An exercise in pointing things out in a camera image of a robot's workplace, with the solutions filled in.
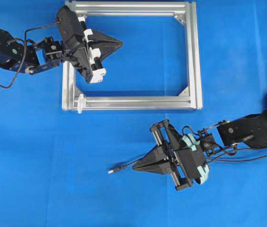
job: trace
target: blue surface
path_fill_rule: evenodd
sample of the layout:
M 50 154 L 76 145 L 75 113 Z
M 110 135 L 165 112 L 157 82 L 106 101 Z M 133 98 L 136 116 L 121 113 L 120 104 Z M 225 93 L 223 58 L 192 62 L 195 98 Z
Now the blue surface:
M 62 5 L 0 1 L 0 28 L 23 37 L 25 29 L 52 22 Z M 170 176 L 107 174 L 149 151 L 148 128 L 164 118 L 178 130 L 201 129 L 266 108 L 267 0 L 199 0 L 197 16 L 202 110 L 63 112 L 62 67 L 20 75 L 12 89 L 0 89 L 0 227 L 267 226 L 267 159 L 213 163 L 204 185 L 181 192 Z M 185 86 L 183 33 L 175 20 L 90 17 L 87 23 L 124 46 L 103 62 L 103 83 L 78 80 L 81 89 L 172 95 Z M 51 35 L 60 39 L 56 27 L 29 37 Z M 2 83 L 12 76 L 0 69 Z

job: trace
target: metal frame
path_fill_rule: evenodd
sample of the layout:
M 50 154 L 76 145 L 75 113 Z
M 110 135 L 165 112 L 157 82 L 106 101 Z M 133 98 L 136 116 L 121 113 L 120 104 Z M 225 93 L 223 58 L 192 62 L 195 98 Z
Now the metal frame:
M 170 16 L 185 28 L 188 86 L 178 96 L 87 97 L 76 87 L 76 70 L 63 64 L 63 110 L 201 109 L 203 107 L 196 3 L 66 1 L 79 17 Z

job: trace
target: black cable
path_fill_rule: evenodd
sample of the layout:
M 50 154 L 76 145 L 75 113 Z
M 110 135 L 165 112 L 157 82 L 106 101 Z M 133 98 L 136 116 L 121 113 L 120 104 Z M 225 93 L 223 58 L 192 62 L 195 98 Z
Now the black cable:
M 223 154 L 220 154 L 220 155 L 216 156 L 215 158 L 208 158 L 207 157 L 207 159 L 210 159 L 210 161 L 208 161 L 207 163 L 211 163 L 211 162 L 217 160 L 218 158 L 220 158 L 221 156 L 227 155 L 227 154 L 232 153 L 234 151 L 237 152 L 239 150 L 253 150 L 253 149 L 252 148 L 240 148 L 240 149 L 233 149 L 233 150 L 230 150 L 230 151 L 226 151 Z
M 188 125 L 185 125 L 183 128 L 182 128 L 182 134 L 184 135 L 185 133 L 184 133 L 184 129 L 189 129 L 193 134 L 195 134 L 196 136 L 198 136 L 198 134 L 196 134 L 195 132 L 194 132 L 194 130 L 190 127 L 190 126 L 188 126 Z
M 229 159 L 227 160 L 227 159 L 218 159 L 218 158 L 223 156 L 223 155 L 226 155 L 226 154 L 229 154 L 231 152 L 234 152 L 234 151 L 237 153 L 240 150 L 262 150 L 262 149 L 267 149 L 267 146 L 262 147 L 262 148 L 236 148 L 236 149 L 233 149 L 231 151 L 228 151 L 228 152 L 225 152 L 223 154 L 220 154 L 220 155 L 216 156 L 215 158 L 207 157 L 206 159 L 210 160 L 207 163 L 210 163 L 210 162 L 213 162 L 213 161 L 219 161 L 219 162 L 249 162 L 249 161 L 254 161 L 254 160 L 265 158 L 265 157 L 267 157 L 267 155 L 256 157 L 256 158 L 252 158 L 252 159 L 245 159 L 245 160 L 229 160 Z
M 13 83 L 15 82 L 15 79 L 17 78 L 17 76 L 18 76 L 20 70 L 22 69 L 22 66 L 23 66 L 23 63 L 24 63 L 24 60 L 25 60 L 25 57 L 26 57 L 26 52 L 27 52 L 27 42 L 28 42 L 28 41 L 27 41 L 27 33 L 30 32 L 30 31 L 34 31 L 34 30 L 39 30 L 39 29 L 48 28 L 48 27 L 54 26 L 54 25 L 56 25 L 56 24 L 58 24 L 58 23 L 60 23 L 60 22 L 59 22 L 59 21 L 56 21 L 56 22 L 50 23 L 50 24 L 45 25 L 45 26 L 40 26 L 40 27 L 30 28 L 30 29 L 28 29 L 28 30 L 26 30 L 26 31 L 24 32 L 24 40 L 21 40 L 21 39 L 19 39 L 19 38 L 15 38 L 15 39 L 14 39 L 15 41 L 16 41 L 16 40 L 23 41 L 23 45 L 24 45 L 23 57 L 22 57 L 22 60 L 21 60 L 20 65 L 19 65 L 19 67 L 18 67 L 18 70 L 17 70 L 16 74 L 14 75 L 14 77 L 12 78 L 10 84 L 9 84 L 8 86 L 4 86 L 4 85 L 1 85 L 1 84 L 0 84 L 0 87 L 1 87 L 1 88 L 4 88 L 4 89 L 8 89 L 8 88 L 10 88 L 10 87 L 13 85 Z
M 15 41 L 21 41 L 21 42 L 24 43 L 24 40 L 23 40 L 23 39 L 20 39 L 20 38 L 14 38 L 14 39 L 8 40 L 6 43 L 7 43 L 7 44 L 11 44 L 11 43 L 13 43 L 13 42 L 15 42 Z M 28 42 L 28 43 L 31 43 L 31 44 L 35 44 L 35 41 L 32 40 L 32 39 L 28 39 L 27 42 Z
M 109 170 L 108 174 L 113 174 L 113 173 L 118 172 L 118 171 L 120 171 L 120 170 L 122 170 L 122 169 L 125 169 L 125 168 L 127 168 L 128 166 L 132 165 L 133 163 L 139 161 L 140 159 L 141 159 L 141 158 L 138 158 L 138 159 L 136 159 L 135 161 L 132 161 L 132 162 L 126 164 L 126 165 L 119 166 L 119 167 L 116 167 L 116 168 L 114 168 L 114 169 L 112 169 L 112 170 Z
M 244 160 L 227 160 L 227 159 L 216 159 L 215 161 L 218 161 L 218 162 L 228 162 L 228 163 L 240 163 L 240 162 L 251 162 L 251 161 L 255 161 L 255 160 L 259 160 L 259 159 L 263 159 L 263 158 L 266 158 L 267 155 L 263 155 L 263 156 L 260 156 L 260 157 L 255 157 L 255 158 L 251 158 L 251 159 L 244 159 Z

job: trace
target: cable connector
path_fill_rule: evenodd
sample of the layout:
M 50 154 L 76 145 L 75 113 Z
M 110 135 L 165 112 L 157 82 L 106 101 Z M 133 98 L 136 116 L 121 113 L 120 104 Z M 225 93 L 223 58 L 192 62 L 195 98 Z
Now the cable connector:
M 127 166 L 120 166 L 120 167 L 114 168 L 112 170 L 109 170 L 108 174 L 113 174 L 113 173 L 119 172 L 120 170 L 125 169 L 126 167 Z

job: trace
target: white clip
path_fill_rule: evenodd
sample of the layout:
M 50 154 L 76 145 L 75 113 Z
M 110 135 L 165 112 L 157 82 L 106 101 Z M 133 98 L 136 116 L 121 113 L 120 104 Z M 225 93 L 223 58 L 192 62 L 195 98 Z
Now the white clip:
M 82 110 L 84 107 L 86 107 L 86 98 L 84 97 L 83 94 L 80 94 L 79 95 L 79 98 L 78 98 L 78 113 L 82 113 Z
M 208 178 L 208 173 L 209 173 L 208 164 L 205 164 L 204 167 L 198 166 L 197 169 L 198 169 L 198 171 L 199 171 L 199 173 L 201 175 L 201 177 L 199 178 L 200 184 L 203 184 L 207 180 L 207 178 Z
M 86 29 L 84 32 L 84 39 L 86 40 L 86 42 L 88 43 L 89 42 L 89 39 L 88 39 L 88 35 L 92 35 L 92 30 L 91 29 Z

